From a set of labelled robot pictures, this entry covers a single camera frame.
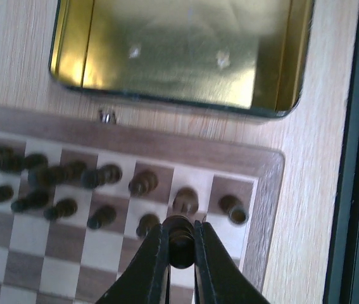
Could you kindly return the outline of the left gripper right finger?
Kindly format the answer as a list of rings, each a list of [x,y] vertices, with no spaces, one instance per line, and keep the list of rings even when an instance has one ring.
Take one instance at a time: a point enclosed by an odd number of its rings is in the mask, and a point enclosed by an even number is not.
[[[243,276],[208,222],[194,223],[195,303],[267,303]]]

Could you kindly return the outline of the gold tin box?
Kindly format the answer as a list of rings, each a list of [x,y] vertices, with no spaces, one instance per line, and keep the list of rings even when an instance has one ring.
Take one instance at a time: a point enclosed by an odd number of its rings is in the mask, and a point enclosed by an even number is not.
[[[171,110],[275,120],[298,105],[313,1],[58,1],[63,86]]]

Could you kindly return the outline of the dark queen piece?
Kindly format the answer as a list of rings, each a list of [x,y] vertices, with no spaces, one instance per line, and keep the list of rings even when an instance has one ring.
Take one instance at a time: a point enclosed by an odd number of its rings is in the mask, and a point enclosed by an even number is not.
[[[80,182],[86,189],[95,189],[106,184],[116,184],[122,178],[122,169],[115,164],[106,164],[100,168],[82,172]]]

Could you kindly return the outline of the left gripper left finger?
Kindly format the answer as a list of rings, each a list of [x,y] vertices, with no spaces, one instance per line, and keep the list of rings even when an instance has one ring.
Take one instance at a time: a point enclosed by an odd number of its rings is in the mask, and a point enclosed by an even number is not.
[[[127,269],[98,303],[169,303],[168,231],[154,226]]]

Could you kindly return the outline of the wooden chess board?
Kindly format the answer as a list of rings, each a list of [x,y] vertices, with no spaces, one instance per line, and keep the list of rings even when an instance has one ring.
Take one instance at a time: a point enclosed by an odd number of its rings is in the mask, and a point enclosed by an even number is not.
[[[182,187],[198,194],[193,219],[213,226],[238,269],[262,289],[284,171],[281,152],[1,106],[0,146],[23,156],[42,153],[50,165],[80,160],[90,168],[114,163],[122,169],[119,182],[95,190],[79,182],[56,186],[50,205],[65,198],[78,205],[56,222],[40,209],[13,213],[11,200],[0,203],[0,303],[94,303],[141,245],[141,217],[173,215]],[[143,170],[156,173],[158,186],[132,196],[129,182]],[[245,224],[233,224],[221,211],[218,202],[228,194],[247,209]],[[104,205],[115,208],[115,221],[88,228],[88,218]]]

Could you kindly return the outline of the dark king piece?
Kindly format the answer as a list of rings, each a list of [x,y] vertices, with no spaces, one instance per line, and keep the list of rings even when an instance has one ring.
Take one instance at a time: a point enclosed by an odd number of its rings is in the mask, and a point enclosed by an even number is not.
[[[28,183],[32,187],[52,187],[80,178],[87,164],[80,160],[64,165],[40,166],[28,172]]]

